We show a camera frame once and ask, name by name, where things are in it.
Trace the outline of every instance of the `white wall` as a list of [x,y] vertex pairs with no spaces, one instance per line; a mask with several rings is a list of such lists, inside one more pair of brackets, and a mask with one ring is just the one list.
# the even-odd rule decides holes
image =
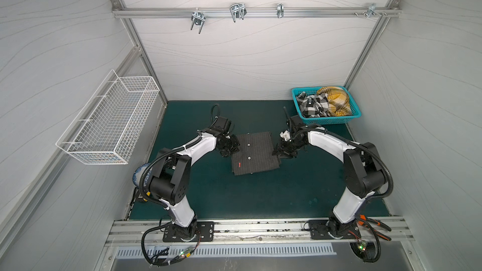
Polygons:
[[350,89],[430,270],[480,270],[482,0],[403,0]]
[[[0,224],[132,48],[109,0],[0,0]],[[146,71],[137,61],[131,74]],[[69,161],[1,270],[93,269],[112,221],[123,217],[159,109],[157,100],[129,165]]]
[[[128,8],[384,6],[387,0],[124,0]],[[293,87],[342,85],[374,20],[135,20],[168,99],[290,99]]]

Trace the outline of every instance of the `wire mesh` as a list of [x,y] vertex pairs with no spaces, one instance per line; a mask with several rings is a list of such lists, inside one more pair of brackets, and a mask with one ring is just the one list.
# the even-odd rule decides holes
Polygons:
[[127,164],[159,88],[150,76],[118,77],[67,148],[84,164]]

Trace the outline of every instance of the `orange and black pliers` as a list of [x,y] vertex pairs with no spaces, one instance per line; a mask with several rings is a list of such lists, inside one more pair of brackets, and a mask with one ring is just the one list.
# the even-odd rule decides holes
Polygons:
[[[382,228],[385,229],[386,231],[391,232],[390,226],[388,226],[387,224],[385,224],[385,223],[383,223],[383,222],[380,222],[380,221],[377,221],[377,220],[374,220],[374,219],[365,217],[365,215],[360,215],[360,219],[362,219],[362,220],[365,221],[365,222],[363,222],[363,221],[358,221],[358,224],[359,224],[360,226],[368,227],[368,225],[366,225],[365,223],[366,223],[366,222],[370,222],[370,223],[373,223],[373,224],[375,224],[375,225],[377,225],[377,226],[382,227]],[[374,230],[375,230],[375,233],[376,233],[379,237],[383,238],[384,240],[391,241],[391,238],[390,238],[389,236],[384,235],[383,233],[377,231],[376,229],[374,229]]]

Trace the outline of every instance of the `green mat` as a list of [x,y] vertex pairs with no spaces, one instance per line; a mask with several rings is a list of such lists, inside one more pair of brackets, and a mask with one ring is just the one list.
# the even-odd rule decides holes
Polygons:
[[[152,150],[152,161],[161,148],[175,148],[196,137],[196,130],[210,125],[214,101],[170,101]],[[296,114],[292,100],[218,101],[221,116],[232,120],[234,134],[271,131],[274,144],[287,129],[283,106]],[[344,124],[326,128],[351,139]],[[298,158],[282,159],[280,168],[234,176],[231,159],[219,152],[204,155],[191,168],[187,194],[199,219],[315,218],[327,217],[339,201],[345,184],[343,164],[320,148],[307,146]],[[381,200],[370,203],[368,216],[388,216]],[[131,220],[158,220],[167,214],[150,202],[136,202]]]

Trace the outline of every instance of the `white wire basket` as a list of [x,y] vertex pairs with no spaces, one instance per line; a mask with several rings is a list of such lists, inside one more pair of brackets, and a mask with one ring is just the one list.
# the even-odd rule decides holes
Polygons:
[[151,76],[109,77],[56,143],[86,165],[126,165],[159,93]]

